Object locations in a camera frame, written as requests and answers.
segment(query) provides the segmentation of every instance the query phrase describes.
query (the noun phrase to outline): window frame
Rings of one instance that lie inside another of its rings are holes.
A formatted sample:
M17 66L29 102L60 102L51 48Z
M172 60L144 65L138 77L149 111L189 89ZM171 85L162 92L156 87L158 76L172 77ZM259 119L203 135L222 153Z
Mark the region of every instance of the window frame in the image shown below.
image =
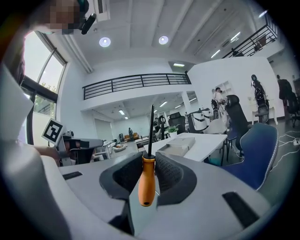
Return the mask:
M54 108L54 117L56 119L56 107L57 107L57 98L58 94L55 92L52 92L51 90L47 89L46 87L43 87L40 83L40 80L42 78L43 72L45 68L47 67L47 64L49 63L52 56L54 56L59 63L63 66L63 69L60 74L59 81L57 83L57 92L59 91L60 82L63 76L63 73L65 71L67 62L65 59L60 55L60 53L57 51L57 48L54 47L54 45L51 43L49 38L46 36L46 34L41 33L39 31L35 31L39 39L42 41L42 43L46 46L46 48L50 51L50 54L44 63L39 75L37 81L32 80L28 76L24 76L24 79L22 81L21 87L24 91L24 93L28 94L30 96L30 100L35 102L36 96L40 96L46 100L49 100L51 102L55 103ZM26 137L27 137L27 143L33 145L33 130L32 130L32 119L33 119L33 108L31 109L30 113L27 115L27 122L26 122Z

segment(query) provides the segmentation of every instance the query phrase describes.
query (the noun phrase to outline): orange screwdriver handle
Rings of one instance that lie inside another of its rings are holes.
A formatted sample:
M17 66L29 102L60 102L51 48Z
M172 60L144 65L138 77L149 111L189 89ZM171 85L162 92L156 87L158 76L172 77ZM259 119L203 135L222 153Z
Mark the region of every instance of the orange screwdriver handle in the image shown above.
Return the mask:
M151 206L155 196L154 163L155 158L143 160L143 169L139 182L139 202L144 207Z

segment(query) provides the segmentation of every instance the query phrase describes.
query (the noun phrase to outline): power strip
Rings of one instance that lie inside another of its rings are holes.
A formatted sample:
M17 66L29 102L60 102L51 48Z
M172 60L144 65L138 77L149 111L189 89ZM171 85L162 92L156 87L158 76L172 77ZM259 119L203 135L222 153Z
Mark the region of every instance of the power strip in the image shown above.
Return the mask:
M296 139L293 141L293 144L294 144L294 146L299 146L299 145L300 145L300 139L299 139L299 138L296 138Z

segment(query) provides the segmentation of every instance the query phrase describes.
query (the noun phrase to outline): ceiling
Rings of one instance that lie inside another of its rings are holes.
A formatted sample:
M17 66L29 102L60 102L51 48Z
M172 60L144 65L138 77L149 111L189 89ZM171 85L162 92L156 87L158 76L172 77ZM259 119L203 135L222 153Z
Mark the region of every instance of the ceiling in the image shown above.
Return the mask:
M90 10L97 12L94 0ZM168 61L200 63L222 58L256 31L258 13L249 0L103 0L105 18L86 35L72 36L85 60L94 67L130 57L163 57ZM241 32L239 39L223 43ZM166 45L158 39L167 36ZM109 47L99 46L108 37Z
M195 92L187 93L189 100L196 97ZM143 115L150 114L151 105L154 104L156 113L167 112L175 107L182 105L183 100L181 93L166 93L159 95L151 95L146 97L136 97L127 99L125 101L119 101L115 103L109 103L101 105L98 108L93 109L97 113L100 113L113 120L123 120L125 117L134 118ZM122 110L125 115L121 115L119 110Z

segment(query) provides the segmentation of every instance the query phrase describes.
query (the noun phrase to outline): potted plant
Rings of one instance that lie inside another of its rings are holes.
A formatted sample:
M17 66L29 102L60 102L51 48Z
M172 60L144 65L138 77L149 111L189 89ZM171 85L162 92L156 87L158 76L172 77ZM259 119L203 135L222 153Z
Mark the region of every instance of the potted plant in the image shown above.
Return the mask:
M169 132L171 138L177 136L177 131L178 131L177 126L178 126L178 125L169 127L168 132Z

